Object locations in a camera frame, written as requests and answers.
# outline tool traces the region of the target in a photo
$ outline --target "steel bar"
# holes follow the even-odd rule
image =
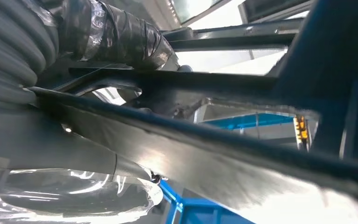
[[[303,19],[194,30],[190,38],[170,41],[176,52],[288,47]]]
[[[255,223],[271,219],[322,222],[324,209],[342,208],[334,203],[337,200],[345,201],[349,215],[358,215],[353,209],[358,207],[358,163],[354,161],[304,154],[190,122],[33,90],[41,109],[70,124],[74,132]],[[99,128],[90,128],[91,123]],[[346,217],[336,215],[340,220]]]
[[[109,83],[135,86],[142,91],[163,89],[183,89],[195,91],[224,91],[236,94],[245,92],[268,93],[276,83],[274,77],[252,75],[229,75],[203,72],[147,71],[128,69],[72,68],[71,74],[83,75],[56,91],[76,92],[87,89],[105,78]]]
[[[241,50],[241,49],[283,49],[288,47],[295,33],[279,35],[218,37],[172,41],[170,45],[176,52],[206,50]]]
[[[206,110],[207,110],[207,105],[203,105],[200,108],[198,108],[194,113],[193,123],[197,124],[203,122]]]

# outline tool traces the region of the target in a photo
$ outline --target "clear plastic sheet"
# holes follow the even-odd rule
[[[35,0],[22,0],[24,4],[35,12],[38,17],[43,21],[43,24],[49,27],[57,27],[57,23],[53,15],[46,9],[38,5]]]
[[[5,180],[0,224],[120,224],[146,215],[163,198],[150,181],[70,169],[16,170]]]
[[[91,28],[89,41],[87,43],[86,51],[82,58],[83,61],[91,59],[98,51],[101,44],[103,29],[106,21],[106,13],[102,4],[96,0],[91,2]]]

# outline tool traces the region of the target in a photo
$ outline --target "window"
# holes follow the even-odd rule
[[[181,23],[206,11],[221,0],[172,0],[173,7]]]
[[[309,11],[298,13],[298,14],[289,16],[288,18],[286,18],[286,20],[297,19],[297,18],[305,18],[305,17],[307,17],[308,13],[309,13]]]
[[[286,49],[222,50],[178,52],[179,64],[194,71],[265,75],[286,53]]]
[[[205,17],[188,25],[192,29],[209,29],[218,27],[237,26],[242,24],[238,5],[244,0],[231,0]]]
[[[298,9],[302,5],[309,5],[310,0],[247,0],[243,3],[246,19],[254,22],[274,14]]]

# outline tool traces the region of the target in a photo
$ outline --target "silver duct tape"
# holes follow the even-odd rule
[[[43,21],[43,24],[49,27],[57,27],[58,24],[55,21],[53,15],[46,9],[38,5],[34,0],[22,0],[24,4],[31,9],[38,17]]]
[[[102,41],[106,21],[106,12],[103,9],[102,4],[96,0],[90,0],[90,2],[92,10],[90,36],[82,61],[91,59],[97,53]]]

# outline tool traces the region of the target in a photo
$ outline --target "metal frame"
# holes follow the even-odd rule
[[[169,186],[165,181],[160,182],[160,188],[163,191],[164,199],[169,202],[170,208],[166,218],[166,224],[173,224],[177,212],[182,212],[183,210],[183,199],[180,195]]]
[[[176,52],[288,47],[303,19],[195,30],[193,36],[170,41]]]
[[[313,0],[310,0],[310,1],[305,2],[303,4],[291,7],[289,9],[283,10],[283,11],[275,13],[273,15],[266,16],[266,17],[261,18],[259,20],[253,21],[253,22],[251,22],[251,24],[257,26],[260,23],[265,24],[267,21],[275,21],[277,23],[278,22],[283,22],[282,21],[283,19],[286,19],[291,15],[295,15],[295,14],[297,14],[299,12],[309,10],[312,2],[313,2]],[[248,17],[246,15],[245,4],[246,3],[243,2],[242,4],[240,4],[238,6],[238,10],[240,12],[242,23],[244,24],[244,26],[246,26],[246,24],[249,24]],[[294,19],[294,20],[286,20],[286,21],[293,21],[292,24],[293,25],[295,24],[295,25],[284,28],[283,32],[284,33],[290,33],[290,32],[294,31],[295,33],[297,33],[303,20],[302,19],[297,19],[297,20]],[[253,54],[253,51],[251,49],[249,50],[249,56],[250,56],[251,59],[254,59],[254,54]]]
[[[268,223],[266,217],[277,223],[320,223],[323,209],[343,206],[356,217],[358,90],[352,89],[358,83],[357,20],[358,1],[316,1],[300,33],[287,43],[290,47],[275,71],[277,78],[83,68],[71,69],[72,75],[80,77],[57,89],[72,94],[33,91],[39,107],[70,125],[74,133],[255,223]],[[242,38],[241,44],[230,45],[225,38],[221,39],[224,44],[219,38],[214,43],[222,48],[245,48],[246,44],[263,47],[266,41],[254,44]],[[191,49],[204,48],[202,40],[191,45]],[[127,107],[75,96],[117,85],[142,89],[142,95]],[[319,124],[305,153],[172,119],[189,118],[206,104],[298,114],[319,120]],[[150,108],[155,114],[130,107]],[[349,132],[343,141],[344,130]],[[344,155],[347,149],[350,152],[344,160],[339,157],[342,148]],[[280,198],[271,212],[272,203]],[[344,203],[338,205],[336,200]]]

